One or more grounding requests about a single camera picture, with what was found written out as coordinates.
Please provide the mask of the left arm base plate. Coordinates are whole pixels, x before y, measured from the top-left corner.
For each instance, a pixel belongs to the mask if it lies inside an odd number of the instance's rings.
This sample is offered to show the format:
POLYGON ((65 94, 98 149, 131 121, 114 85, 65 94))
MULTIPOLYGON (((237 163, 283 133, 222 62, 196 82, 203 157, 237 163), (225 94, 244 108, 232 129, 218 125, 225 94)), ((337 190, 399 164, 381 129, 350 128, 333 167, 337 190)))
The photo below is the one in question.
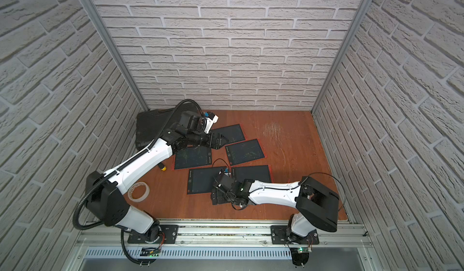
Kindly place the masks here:
POLYGON ((128 237, 129 244, 160 244, 164 239, 164 244, 174 244, 177 238, 178 225, 159 225, 156 229, 157 239, 138 232, 131 231, 128 237))

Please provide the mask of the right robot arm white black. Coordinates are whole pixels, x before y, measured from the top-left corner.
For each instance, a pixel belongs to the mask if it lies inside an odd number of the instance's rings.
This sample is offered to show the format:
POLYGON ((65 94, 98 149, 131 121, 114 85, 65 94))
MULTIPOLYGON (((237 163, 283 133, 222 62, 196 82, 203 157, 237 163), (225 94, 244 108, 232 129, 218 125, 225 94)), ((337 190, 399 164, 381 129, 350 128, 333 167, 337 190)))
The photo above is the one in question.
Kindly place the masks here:
POLYGON ((253 179, 238 182, 221 171, 214 178, 213 192, 222 194, 237 211, 250 205, 265 204, 298 210, 289 220, 287 242, 305 240, 316 230, 337 231, 340 197, 311 176, 293 183, 266 183, 253 179))

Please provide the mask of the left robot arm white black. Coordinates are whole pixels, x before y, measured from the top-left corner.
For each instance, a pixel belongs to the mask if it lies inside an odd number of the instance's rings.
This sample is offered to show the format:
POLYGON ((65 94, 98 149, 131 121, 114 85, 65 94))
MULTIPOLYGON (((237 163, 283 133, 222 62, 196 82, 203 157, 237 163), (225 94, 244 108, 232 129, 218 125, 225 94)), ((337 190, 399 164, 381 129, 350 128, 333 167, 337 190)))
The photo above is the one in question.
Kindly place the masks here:
POLYGON ((212 112, 184 111, 179 122, 165 125, 137 154, 102 174, 91 173, 86 193, 73 214, 74 227, 87 230, 100 225, 115 226, 154 242, 161 232, 158 220, 131 206, 124 197, 152 168, 189 145, 218 150, 227 144, 227 138, 210 131, 218 119, 212 112))

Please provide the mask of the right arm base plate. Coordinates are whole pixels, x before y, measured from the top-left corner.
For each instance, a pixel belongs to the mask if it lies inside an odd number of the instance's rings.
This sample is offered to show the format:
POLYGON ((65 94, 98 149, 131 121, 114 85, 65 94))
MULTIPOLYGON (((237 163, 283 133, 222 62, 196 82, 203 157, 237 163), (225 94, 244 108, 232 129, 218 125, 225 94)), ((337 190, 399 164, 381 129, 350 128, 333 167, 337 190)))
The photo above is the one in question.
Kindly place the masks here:
POLYGON ((311 231, 307 236, 301 237, 291 232, 289 226, 274 225, 270 227, 272 244, 286 245, 318 245, 320 244, 317 230, 311 231))

